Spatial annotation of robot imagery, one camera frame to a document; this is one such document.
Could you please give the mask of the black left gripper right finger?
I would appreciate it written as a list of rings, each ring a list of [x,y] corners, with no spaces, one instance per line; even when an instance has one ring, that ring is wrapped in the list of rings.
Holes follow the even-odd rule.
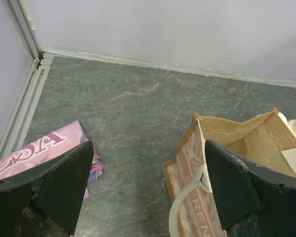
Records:
[[[229,237],[296,237],[296,178],[214,141],[206,164],[220,224]]]

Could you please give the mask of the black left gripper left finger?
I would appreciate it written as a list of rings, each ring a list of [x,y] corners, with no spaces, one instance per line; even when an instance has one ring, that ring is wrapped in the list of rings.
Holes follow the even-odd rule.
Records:
[[[94,150],[90,141],[0,180],[0,236],[72,236]]]

